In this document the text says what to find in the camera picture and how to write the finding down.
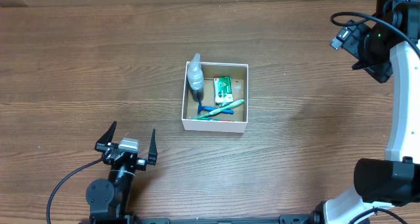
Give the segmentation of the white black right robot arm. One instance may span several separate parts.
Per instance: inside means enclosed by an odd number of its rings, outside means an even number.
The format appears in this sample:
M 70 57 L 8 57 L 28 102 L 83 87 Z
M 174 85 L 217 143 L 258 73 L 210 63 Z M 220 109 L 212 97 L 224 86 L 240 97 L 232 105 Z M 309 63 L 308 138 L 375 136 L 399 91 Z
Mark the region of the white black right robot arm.
M 372 15 L 348 12 L 357 21 L 336 21 L 341 30 L 334 49 L 356 58 L 353 70 L 365 70 L 379 83 L 394 80 L 392 126 L 382 160 L 361 158 L 353 185 L 340 196 L 321 202 L 303 223 L 369 223 L 391 208 L 419 202 L 419 0 L 377 0 Z

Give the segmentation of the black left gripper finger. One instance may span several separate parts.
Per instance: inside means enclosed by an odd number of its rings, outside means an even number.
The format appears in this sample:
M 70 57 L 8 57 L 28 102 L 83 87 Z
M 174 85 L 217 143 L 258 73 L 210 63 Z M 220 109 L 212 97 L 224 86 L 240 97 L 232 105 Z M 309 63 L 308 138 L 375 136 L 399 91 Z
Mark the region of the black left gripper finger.
M 153 129 L 151 140 L 150 140 L 150 147 L 148 151 L 148 160 L 147 160 L 148 165 L 156 165 L 157 158 L 158 158 L 158 151 L 157 151 L 157 146 L 156 146 L 156 130 Z
M 116 130 L 117 122 L 114 121 L 109 129 L 99 138 L 99 140 L 96 142 L 96 145 L 107 145 L 108 143 L 112 142 L 115 130 Z

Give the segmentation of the blue disposable razor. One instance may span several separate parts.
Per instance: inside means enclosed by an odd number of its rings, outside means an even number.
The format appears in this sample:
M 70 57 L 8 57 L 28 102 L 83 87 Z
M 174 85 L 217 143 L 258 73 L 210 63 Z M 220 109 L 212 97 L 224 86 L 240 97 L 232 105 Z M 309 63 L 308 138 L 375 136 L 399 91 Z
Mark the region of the blue disposable razor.
M 213 110 L 216 110 L 216 109 L 217 108 L 214 107 L 214 106 L 203 106 L 202 103 L 199 102 L 199 104 L 198 104 L 198 115 L 200 115 L 202 111 L 210 112 L 210 111 L 213 111 Z M 231 109 L 225 109 L 225 110 L 221 111 L 221 114 L 232 115 L 232 114 L 234 114 L 234 111 L 231 110 Z

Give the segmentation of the green white toothbrush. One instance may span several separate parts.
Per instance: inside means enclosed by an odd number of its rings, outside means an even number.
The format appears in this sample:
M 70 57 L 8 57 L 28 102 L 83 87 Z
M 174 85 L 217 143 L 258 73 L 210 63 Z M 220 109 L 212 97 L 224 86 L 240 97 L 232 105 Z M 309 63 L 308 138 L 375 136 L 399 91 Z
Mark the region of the green white toothbrush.
M 220 107 L 220 108 L 211 110 L 211 111 L 209 111 L 208 113 L 206 113 L 204 115 L 196 116 L 195 119 L 199 120 L 199 119 L 206 118 L 206 117 L 209 117 L 209 116 L 215 116 L 217 114 L 220 114 L 224 110 L 229 110 L 231 108 L 235 108 L 237 106 L 240 106 L 243 103 L 244 103 L 244 100 L 243 99 L 240 99 L 238 101 L 234 101 L 234 102 L 232 102 L 230 104 L 227 104 L 226 106 L 223 106 L 223 107 Z

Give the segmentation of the green soap bar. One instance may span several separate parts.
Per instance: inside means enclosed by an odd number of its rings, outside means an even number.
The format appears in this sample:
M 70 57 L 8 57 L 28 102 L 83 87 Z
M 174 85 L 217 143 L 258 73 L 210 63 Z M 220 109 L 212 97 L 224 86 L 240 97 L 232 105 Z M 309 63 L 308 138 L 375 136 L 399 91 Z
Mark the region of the green soap bar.
M 232 94 L 232 78 L 230 76 L 215 77 L 215 104 L 226 105 L 234 101 Z

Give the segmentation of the foaming soap pump bottle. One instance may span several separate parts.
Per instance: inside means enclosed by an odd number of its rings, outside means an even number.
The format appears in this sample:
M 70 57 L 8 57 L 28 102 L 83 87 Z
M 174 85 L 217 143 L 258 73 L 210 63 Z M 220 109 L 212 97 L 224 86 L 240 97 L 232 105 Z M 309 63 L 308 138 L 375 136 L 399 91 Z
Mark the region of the foaming soap pump bottle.
M 204 98 L 204 76 L 201 69 L 201 55 L 196 53 L 187 68 L 187 78 L 192 98 L 201 102 Z

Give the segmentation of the teal toothpaste tube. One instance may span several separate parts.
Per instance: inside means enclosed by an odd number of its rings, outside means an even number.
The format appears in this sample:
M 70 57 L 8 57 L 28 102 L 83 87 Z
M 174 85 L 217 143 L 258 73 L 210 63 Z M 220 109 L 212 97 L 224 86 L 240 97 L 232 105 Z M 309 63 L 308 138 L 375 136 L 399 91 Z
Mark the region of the teal toothpaste tube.
M 234 120 L 223 120 L 218 118 L 197 118 L 195 120 L 213 121 L 213 122 L 234 122 Z

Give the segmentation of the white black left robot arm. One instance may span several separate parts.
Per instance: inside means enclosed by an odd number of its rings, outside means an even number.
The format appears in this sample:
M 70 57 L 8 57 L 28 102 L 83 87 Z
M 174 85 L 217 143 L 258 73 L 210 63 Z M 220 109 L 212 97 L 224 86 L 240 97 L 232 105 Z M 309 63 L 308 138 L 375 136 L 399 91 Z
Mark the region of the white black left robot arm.
M 110 166 L 106 179 L 93 181 L 86 190 L 90 205 L 90 223 L 140 223 L 139 218 L 127 210 L 135 173 L 156 165 L 158 152 L 152 132 L 148 157 L 138 157 L 140 143 L 136 139 L 122 138 L 112 141 L 116 122 L 99 138 L 94 149 L 102 153 L 101 162 Z

